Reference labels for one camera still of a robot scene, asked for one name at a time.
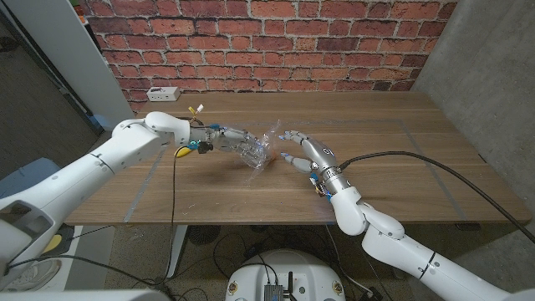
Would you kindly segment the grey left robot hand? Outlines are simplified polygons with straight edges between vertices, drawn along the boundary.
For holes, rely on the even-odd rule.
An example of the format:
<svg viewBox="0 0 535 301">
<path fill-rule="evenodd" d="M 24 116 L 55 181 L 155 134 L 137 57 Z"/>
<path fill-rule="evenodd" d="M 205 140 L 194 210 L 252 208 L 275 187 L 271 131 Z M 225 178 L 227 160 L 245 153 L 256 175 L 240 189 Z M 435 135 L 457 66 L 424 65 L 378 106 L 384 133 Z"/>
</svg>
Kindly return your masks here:
<svg viewBox="0 0 535 301">
<path fill-rule="evenodd" d="M 236 152 L 252 168 L 260 168 L 268 161 L 268 149 L 255 135 L 219 125 L 191 127 L 187 147 L 200 154 L 214 149 Z"/>
</svg>

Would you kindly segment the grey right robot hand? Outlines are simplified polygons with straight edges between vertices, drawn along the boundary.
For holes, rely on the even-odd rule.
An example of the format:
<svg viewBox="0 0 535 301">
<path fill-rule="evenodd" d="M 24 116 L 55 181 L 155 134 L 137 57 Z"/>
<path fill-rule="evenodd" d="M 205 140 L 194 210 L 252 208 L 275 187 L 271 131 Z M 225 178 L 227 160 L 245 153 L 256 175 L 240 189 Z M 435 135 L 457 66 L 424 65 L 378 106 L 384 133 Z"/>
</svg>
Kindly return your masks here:
<svg viewBox="0 0 535 301">
<path fill-rule="evenodd" d="M 282 153 L 283 159 L 302 173 L 316 173 L 331 195 L 350 188 L 348 180 L 337 164 L 334 153 L 323 142 L 296 130 L 285 131 L 281 140 L 291 140 L 303 149 L 306 159 Z"/>
</svg>

